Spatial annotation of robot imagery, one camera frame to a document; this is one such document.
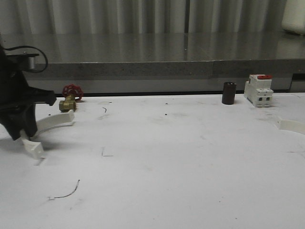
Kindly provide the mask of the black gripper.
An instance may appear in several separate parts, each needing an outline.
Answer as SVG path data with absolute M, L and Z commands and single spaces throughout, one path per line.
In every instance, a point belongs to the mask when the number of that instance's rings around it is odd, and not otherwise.
M 0 47 L 0 123 L 12 140 L 20 138 L 20 130 L 33 137 L 38 128 L 37 104 L 54 105 L 54 91 L 29 86 L 24 73 L 41 73 L 48 67 L 46 54 L 33 46 Z M 15 115 L 21 115 L 21 128 Z

